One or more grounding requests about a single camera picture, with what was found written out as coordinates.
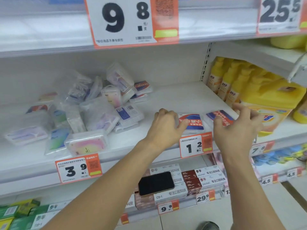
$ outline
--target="person's right hand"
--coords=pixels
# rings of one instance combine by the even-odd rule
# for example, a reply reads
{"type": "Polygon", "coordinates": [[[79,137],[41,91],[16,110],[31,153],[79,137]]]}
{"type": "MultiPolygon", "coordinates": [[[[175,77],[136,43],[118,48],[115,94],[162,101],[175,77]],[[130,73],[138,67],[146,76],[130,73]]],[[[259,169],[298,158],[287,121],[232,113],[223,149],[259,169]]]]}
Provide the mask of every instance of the person's right hand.
{"type": "Polygon", "coordinates": [[[232,125],[224,127],[221,117],[214,119],[214,141],[223,156],[248,157],[253,140],[263,128],[264,116],[239,103],[234,103],[233,109],[239,110],[240,115],[232,125]]]}

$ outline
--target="human hand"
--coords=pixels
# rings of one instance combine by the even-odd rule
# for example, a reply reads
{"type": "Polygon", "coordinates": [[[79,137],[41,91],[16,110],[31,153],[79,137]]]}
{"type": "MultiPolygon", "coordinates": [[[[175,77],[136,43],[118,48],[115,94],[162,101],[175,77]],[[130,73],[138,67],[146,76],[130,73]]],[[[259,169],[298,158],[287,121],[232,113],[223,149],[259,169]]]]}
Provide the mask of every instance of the human hand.
{"type": "Polygon", "coordinates": [[[221,117],[214,119],[214,141],[223,156],[249,157],[253,140],[263,128],[263,115],[239,103],[234,103],[233,109],[240,115],[232,125],[224,127],[221,117]]]}
{"type": "Polygon", "coordinates": [[[175,119],[177,117],[178,115],[174,111],[167,111],[163,108],[154,115],[153,123],[144,140],[153,145],[159,154],[178,143],[189,124],[189,120],[185,119],[176,127],[175,119]]]}

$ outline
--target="black phone screen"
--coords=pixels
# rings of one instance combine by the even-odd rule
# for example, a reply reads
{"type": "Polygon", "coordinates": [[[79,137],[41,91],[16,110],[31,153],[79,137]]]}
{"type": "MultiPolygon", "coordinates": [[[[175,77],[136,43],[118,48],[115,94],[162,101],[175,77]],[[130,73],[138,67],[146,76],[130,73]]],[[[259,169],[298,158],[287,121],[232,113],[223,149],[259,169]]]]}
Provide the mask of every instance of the black phone screen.
{"type": "Polygon", "coordinates": [[[163,172],[141,178],[138,183],[140,196],[158,193],[175,187],[171,172],[163,172]]]}

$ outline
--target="human arm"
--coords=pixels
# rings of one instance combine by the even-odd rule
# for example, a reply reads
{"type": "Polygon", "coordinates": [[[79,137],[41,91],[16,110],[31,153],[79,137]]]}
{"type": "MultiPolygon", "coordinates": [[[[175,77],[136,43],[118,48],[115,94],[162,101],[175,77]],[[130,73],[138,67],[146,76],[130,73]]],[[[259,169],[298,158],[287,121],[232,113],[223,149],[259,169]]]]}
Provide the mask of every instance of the human arm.
{"type": "Polygon", "coordinates": [[[214,140],[226,169],[232,205],[233,230],[285,230],[267,199],[249,161],[253,139],[262,130],[263,115],[241,105],[238,119],[228,127],[214,120],[214,140]]]}
{"type": "Polygon", "coordinates": [[[152,161],[179,142],[189,121],[175,127],[173,111],[160,109],[147,136],[96,182],[71,201],[42,230],[112,230],[152,161]]]}

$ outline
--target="tiled floor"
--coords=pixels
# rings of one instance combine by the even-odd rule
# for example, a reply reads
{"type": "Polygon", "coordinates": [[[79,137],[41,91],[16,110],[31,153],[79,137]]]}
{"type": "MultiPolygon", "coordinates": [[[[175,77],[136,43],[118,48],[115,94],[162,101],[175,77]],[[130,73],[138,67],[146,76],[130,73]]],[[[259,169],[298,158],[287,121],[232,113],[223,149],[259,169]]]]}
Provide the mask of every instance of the tiled floor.
{"type": "MultiPolygon", "coordinates": [[[[307,213],[280,183],[266,186],[264,191],[287,230],[307,230],[307,213]]],[[[215,222],[221,230],[229,230],[232,225],[230,197],[119,226],[116,229],[194,230],[201,222],[207,220],[215,222]]]]}

